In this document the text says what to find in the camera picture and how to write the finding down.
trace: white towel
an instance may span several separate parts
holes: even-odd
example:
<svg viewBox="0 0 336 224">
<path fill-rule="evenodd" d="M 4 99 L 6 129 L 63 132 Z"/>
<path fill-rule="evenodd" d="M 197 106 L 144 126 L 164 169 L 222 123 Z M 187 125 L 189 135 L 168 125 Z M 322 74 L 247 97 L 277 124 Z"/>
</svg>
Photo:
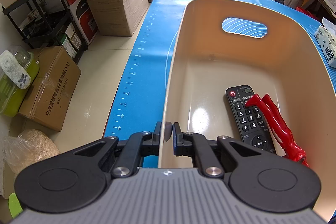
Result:
<svg viewBox="0 0 336 224">
<path fill-rule="evenodd" d="M 30 86 L 31 79 L 28 72 L 9 51 L 4 51 L 0 55 L 0 67 L 20 89 L 25 90 Z"/>
</svg>

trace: transparent plastic lid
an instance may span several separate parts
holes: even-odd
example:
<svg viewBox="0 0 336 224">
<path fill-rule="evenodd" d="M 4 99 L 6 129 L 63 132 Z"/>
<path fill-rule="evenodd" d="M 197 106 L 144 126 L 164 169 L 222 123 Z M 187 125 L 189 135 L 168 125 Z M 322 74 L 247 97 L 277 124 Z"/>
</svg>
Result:
<svg viewBox="0 0 336 224">
<path fill-rule="evenodd" d="M 15 45 L 10 46 L 7 50 L 14 55 L 15 59 L 24 69 L 28 67 L 32 60 L 32 56 L 29 52 L 21 46 Z M 0 68 L 0 113 L 4 112 L 9 98 L 11 98 L 16 89 L 18 89 L 18 87 Z"/>
</svg>

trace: white wall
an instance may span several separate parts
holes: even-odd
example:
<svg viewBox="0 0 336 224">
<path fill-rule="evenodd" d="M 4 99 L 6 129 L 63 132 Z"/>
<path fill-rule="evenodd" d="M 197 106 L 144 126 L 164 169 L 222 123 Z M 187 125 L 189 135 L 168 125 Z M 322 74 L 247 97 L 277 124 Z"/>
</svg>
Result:
<svg viewBox="0 0 336 224">
<path fill-rule="evenodd" d="M 28 13 L 27 7 L 22 7 L 17 13 L 13 12 L 13 18 L 19 19 L 25 18 Z M 26 44 L 23 43 L 22 37 L 19 35 L 17 30 L 14 28 L 10 20 L 3 13 L 0 13 L 0 53 L 10 45 L 21 45 L 22 47 L 28 49 Z M 4 115 L 0 115 L 0 195 L 2 195 L 2 184 L 3 184 L 3 161 L 4 161 L 4 148 L 2 137 L 8 135 L 9 127 L 11 124 L 11 118 Z"/>
</svg>

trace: red and white box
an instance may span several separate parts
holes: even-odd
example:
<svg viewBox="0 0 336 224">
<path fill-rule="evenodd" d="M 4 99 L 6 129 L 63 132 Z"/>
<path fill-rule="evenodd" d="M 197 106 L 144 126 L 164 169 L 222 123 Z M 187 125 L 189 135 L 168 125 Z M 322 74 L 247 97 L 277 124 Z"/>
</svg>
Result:
<svg viewBox="0 0 336 224">
<path fill-rule="evenodd" d="M 95 38 L 98 27 L 91 13 L 90 7 L 86 0 L 66 0 L 70 12 L 80 29 L 86 43 L 90 45 Z"/>
</svg>

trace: beige storage basket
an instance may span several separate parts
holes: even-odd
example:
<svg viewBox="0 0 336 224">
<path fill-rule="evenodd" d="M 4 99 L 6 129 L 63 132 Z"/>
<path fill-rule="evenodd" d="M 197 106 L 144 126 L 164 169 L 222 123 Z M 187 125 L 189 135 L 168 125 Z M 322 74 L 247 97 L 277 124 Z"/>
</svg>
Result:
<svg viewBox="0 0 336 224">
<path fill-rule="evenodd" d="M 263 38 L 222 29 L 229 17 L 262 23 Z M 278 105 L 295 141 L 322 182 L 314 210 L 329 220 L 336 208 L 335 92 L 308 33 L 273 10 L 234 0 L 193 0 L 177 35 L 164 106 L 165 122 L 183 132 L 240 139 L 225 96 L 227 88 L 250 85 Z M 191 158 L 173 155 L 172 138 L 160 141 L 159 167 L 192 167 Z"/>
</svg>

